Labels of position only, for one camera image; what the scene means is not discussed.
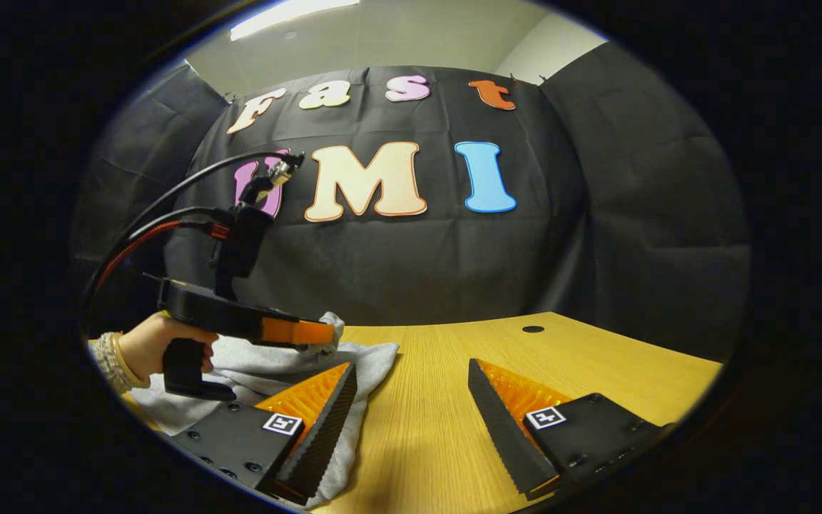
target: screw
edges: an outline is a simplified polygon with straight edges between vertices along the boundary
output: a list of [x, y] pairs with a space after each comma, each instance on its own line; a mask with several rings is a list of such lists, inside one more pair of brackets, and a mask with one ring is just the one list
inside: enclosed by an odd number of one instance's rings
[[588, 458], [588, 455], [577, 456], [577, 458], [573, 458], [573, 460], [571, 460], [569, 462], [569, 464], [567, 464], [567, 465], [569, 466], [569, 468], [575, 468], [575, 466], [578, 466], [578, 465], [582, 464], [583, 462], [585, 462], [585, 459], [587, 459], [587, 458]]

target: letter m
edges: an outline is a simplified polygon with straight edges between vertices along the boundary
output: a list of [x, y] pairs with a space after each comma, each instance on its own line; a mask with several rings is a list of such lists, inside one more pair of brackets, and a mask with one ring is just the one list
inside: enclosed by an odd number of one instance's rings
[[336, 188], [357, 216], [366, 212], [376, 188], [382, 185], [382, 198], [372, 207], [383, 216], [411, 216], [427, 210], [427, 202], [417, 194], [414, 155], [415, 143], [383, 144], [370, 165], [363, 167], [347, 146], [328, 146], [313, 152], [319, 162], [316, 197], [303, 214], [309, 221], [340, 218], [345, 208], [337, 203]]

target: human hand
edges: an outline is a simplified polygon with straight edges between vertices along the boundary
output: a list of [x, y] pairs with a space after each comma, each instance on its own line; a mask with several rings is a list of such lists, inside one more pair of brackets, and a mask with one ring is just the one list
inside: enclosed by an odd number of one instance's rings
[[163, 373], [163, 352], [173, 339], [179, 338], [205, 344], [202, 372], [213, 370], [211, 357], [215, 353], [211, 345], [218, 340], [218, 334], [180, 323], [163, 312], [153, 313], [127, 334], [121, 335], [118, 345], [128, 369], [144, 381], [151, 374]]

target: ceiling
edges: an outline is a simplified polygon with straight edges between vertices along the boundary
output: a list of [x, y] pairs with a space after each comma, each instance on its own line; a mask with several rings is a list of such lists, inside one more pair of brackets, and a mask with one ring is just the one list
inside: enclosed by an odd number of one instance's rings
[[226, 27], [186, 58], [216, 90], [238, 96], [368, 66], [493, 72], [549, 12], [525, 0], [360, 0], [237, 41], [230, 41]]

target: wrist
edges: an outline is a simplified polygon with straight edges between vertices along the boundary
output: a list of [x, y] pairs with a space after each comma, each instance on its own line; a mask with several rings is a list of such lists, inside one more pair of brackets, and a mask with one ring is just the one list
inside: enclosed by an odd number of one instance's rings
[[151, 384], [151, 374], [138, 364], [138, 361], [141, 359], [136, 358], [134, 345], [128, 344], [128, 339], [123, 333], [112, 334], [111, 339], [113, 347], [115, 348], [116, 357], [128, 375], [128, 379], [133, 381], [136, 387], [149, 387]]

